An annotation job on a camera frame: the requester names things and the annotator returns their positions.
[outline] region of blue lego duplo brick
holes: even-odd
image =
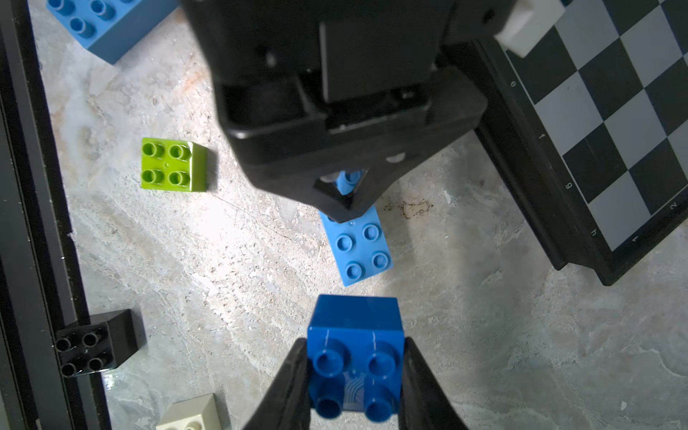
[[[322,294],[306,347],[312,407],[324,418],[362,411],[374,422],[398,413],[404,339],[396,299]]]
[[[58,21],[87,50],[114,64],[169,15],[177,0],[47,0]]]
[[[360,178],[360,172],[341,172],[337,189],[343,195],[351,193]],[[320,218],[345,287],[394,267],[375,206],[363,216],[341,224],[322,212]]]

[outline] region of brown stain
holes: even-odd
[[[184,87],[182,88],[182,91],[184,93],[187,93],[191,88],[194,88],[199,82],[206,79],[208,79],[208,74],[206,73],[206,70],[197,70],[184,81]]]
[[[397,205],[388,203],[385,207],[383,207],[383,211],[392,211],[397,208],[404,218],[411,219],[413,217],[420,217],[429,213],[430,208],[433,208],[434,206],[434,204],[428,202],[427,200],[421,200],[418,203],[402,200],[401,204]]]

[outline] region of marble surface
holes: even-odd
[[[238,167],[180,10],[111,66],[30,7],[89,309],[132,308],[145,328],[103,374],[115,429],[209,392],[240,429],[321,293],[398,297],[472,429],[688,428],[688,224],[612,287],[557,272],[470,133],[382,196],[395,267],[344,289],[318,213]],[[142,190],[144,136],[207,146],[208,192]],[[312,428],[396,419],[314,414]]]

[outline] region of chessboard frame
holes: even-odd
[[[475,132],[557,270],[579,264],[612,285],[688,217],[686,188],[612,251],[499,43],[471,41],[444,54],[488,98]]]

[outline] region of lime green duplo brick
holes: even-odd
[[[165,191],[205,191],[205,147],[184,140],[143,138],[141,188]]]

